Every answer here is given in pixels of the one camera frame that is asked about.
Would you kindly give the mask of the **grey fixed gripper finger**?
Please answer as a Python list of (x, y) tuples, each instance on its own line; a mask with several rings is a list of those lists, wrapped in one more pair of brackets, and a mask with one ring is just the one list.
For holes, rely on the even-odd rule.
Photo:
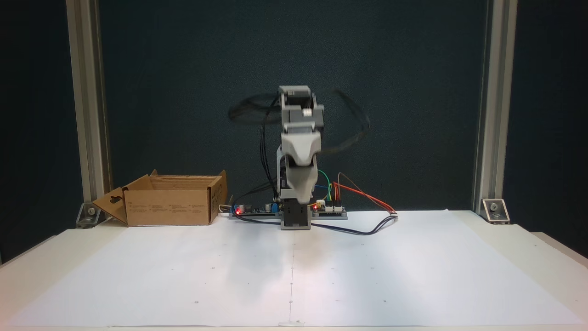
[(317, 183), (317, 160), (309, 165), (298, 165), (294, 159), (287, 159), (288, 199), (296, 199), (300, 204), (309, 203)]

